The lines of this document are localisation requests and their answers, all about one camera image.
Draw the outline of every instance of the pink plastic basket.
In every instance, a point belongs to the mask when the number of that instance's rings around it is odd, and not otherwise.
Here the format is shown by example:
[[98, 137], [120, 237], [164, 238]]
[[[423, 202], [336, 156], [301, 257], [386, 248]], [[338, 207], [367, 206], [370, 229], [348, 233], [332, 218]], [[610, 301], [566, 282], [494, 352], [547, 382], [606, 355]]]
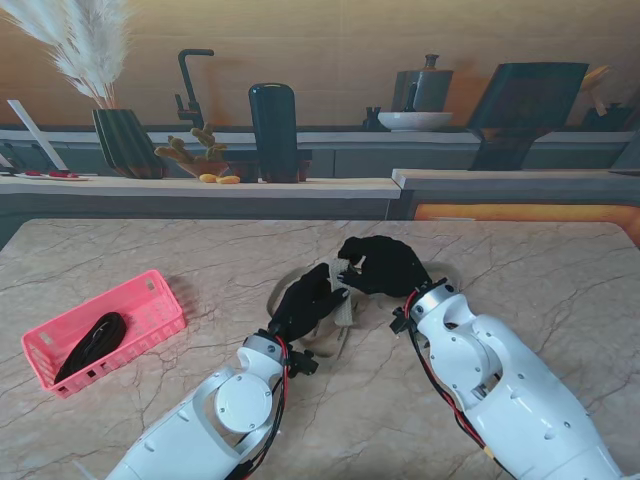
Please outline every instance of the pink plastic basket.
[[[107, 312], [118, 312], [127, 333], [117, 350], [53, 384], [73, 347]], [[119, 368], [185, 327], [182, 309], [157, 270], [122, 285], [28, 331], [22, 337], [27, 360], [42, 388], [66, 398]]]

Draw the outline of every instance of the small plant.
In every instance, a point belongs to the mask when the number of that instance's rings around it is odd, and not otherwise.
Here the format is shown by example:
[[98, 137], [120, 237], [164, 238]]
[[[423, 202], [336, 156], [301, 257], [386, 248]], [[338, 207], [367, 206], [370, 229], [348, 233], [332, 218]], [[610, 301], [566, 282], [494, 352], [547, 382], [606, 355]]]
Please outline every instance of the small plant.
[[204, 128], [192, 128], [191, 135], [198, 139], [198, 142], [204, 147], [207, 147], [205, 155], [194, 155], [186, 149], [184, 140], [169, 135], [170, 147], [158, 147], [155, 150], [155, 154], [160, 157], [173, 158], [176, 162], [182, 164], [194, 164], [194, 163], [225, 163], [222, 157], [222, 152], [227, 149], [227, 146], [221, 143], [216, 143], [216, 137], [213, 136], [213, 126], [209, 123], [205, 124]]

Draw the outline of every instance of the table surface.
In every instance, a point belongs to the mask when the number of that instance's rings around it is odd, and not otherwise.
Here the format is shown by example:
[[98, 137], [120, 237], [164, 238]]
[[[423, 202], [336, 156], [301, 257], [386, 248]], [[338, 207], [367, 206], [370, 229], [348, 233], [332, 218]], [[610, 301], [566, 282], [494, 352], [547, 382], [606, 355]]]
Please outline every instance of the table surface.
[[400, 187], [390, 178], [310, 178], [301, 183], [239, 183], [219, 185], [196, 178], [135, 180], [123, 177], [89, 177], [87, 181], [30, 180], [0, 177], [0, 195], [92, 195], [123, 197], [217, 198], [400, 198]]
[[[603, 223], [35, 220], [0, 253], [0, 479], [104, 478], [131, 443], [267, 323], [294, 267], [349, 236], [392, 235], [452, 264], [472, 309], [502, 317], [579, 397], [614, 459], [640, 471], [640, 253]], [[62, 400], [39, 387], [20, 337], [148, 269], [188, 327]], [[507, 479], [456, 426], [408, 338], [398, 304], [358, 306], [342, 356], [296, 378], [256, 479]]]

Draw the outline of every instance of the circular joint cover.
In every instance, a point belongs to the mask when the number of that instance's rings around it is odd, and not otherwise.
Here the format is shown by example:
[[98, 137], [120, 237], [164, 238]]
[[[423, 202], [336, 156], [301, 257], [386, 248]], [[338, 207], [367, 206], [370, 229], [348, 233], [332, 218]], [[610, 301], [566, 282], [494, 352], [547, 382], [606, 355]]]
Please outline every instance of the circular joint cover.
[[269, 385], [250, 373], [234, 375], [224, 382], [215, 400], [220, 422], [236, 433], [251, 432], [266, 422], [272, 404]]

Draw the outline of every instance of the faucet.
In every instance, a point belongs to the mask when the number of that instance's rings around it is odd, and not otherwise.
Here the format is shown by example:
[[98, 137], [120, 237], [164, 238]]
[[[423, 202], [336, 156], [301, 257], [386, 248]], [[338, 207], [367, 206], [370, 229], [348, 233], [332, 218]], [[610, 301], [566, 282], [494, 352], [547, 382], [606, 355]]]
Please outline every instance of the faucet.
[[191, 84], [189, 70], [187, 69], [187, 55], [207, 55], [209, 57], [213, 57], [213, 50], [204, 48], [187, 48], [178, 54], [178, 63], [180, 63], [180, 70], [182, 70], [184, 86], [187, 88], [187, 95], [189, 96], [189, 109], [185, 110], [180, 94], [176, 93], [178, 118], [180, 120], [190, 120], [195, 128], [203, 128], [204, 120], [202, 119], [202, 110], [200, 109], [200, 104], [196, 101], [196, 95], [193, 93], [193, 85]]

